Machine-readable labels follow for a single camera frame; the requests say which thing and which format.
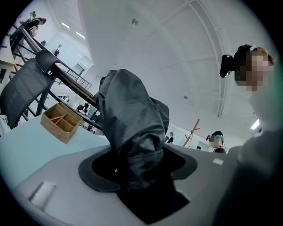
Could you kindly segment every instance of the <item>black mesh chair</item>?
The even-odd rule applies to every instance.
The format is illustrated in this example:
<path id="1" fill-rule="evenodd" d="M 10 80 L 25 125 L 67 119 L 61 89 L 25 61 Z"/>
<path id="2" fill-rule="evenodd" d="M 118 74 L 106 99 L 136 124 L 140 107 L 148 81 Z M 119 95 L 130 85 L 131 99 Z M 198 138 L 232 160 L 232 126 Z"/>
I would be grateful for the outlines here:
<path id="1" fill-rule="evenodd" d="M 1 114 L 6 115 L 11 129 L 17 126 L 27 107 L 52 83 L 35 58 L 29 59 L 3 89 L 0 96 Z"/>

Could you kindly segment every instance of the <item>ceiling light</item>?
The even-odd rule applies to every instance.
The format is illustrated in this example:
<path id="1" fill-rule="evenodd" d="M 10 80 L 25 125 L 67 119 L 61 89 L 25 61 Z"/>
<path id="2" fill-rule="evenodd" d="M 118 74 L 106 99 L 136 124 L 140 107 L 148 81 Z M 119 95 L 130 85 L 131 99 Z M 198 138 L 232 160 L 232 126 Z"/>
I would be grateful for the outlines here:
<path id="1" fill-rule="evenodd" d="M 256 122 L 254 123 L 254 125 L 252 125 L 251 129 L 255 130 L 258 126 L 260 125 L 260 120 L 256 120 Z"/>
<path id="2" fill-rule="evenodd" d="M 67 28 L 70 29 L 70 27 L 69 27 L 67 24 L 65 24 L 65 23 L 63 23 L 63 22 L 61 22 L 61 24 L 63 24 L 64 26 L 66 26 Z"/>
<path id="3" fill-rule="evenodd" d="M 76 33 L 77 33 L 78 35 L 80 35 L 81 37 L 85 38 L 85 37 L 84 37 L 82 34 L 80 34 L 79 32 L 76 31 Z"/>

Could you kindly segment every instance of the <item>white ceiling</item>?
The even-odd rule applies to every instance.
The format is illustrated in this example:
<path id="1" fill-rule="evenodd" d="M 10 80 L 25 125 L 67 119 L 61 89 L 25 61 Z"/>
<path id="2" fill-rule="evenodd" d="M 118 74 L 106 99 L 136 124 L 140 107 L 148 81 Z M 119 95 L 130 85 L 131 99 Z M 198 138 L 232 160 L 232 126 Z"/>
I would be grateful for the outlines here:
<path id="1" fill-rule="evenodd" d="M 275 50 L 261 23 L 239 1 L 48 2 L 62 30 L 86 41 L 99 77 L 110 69 L 133 72 L 150 96 L 169 106 L 172 123 L 191 130 L 200 118 L 202 136 L 221 128 L 238 140 L 250 134 L 257 119 L 247 101 L 251 94 L 236 87 L 233 75 L 220 78 L 221 57 L 244 44 Z M 138 20 L 136 26 L 132 19 Z"/>

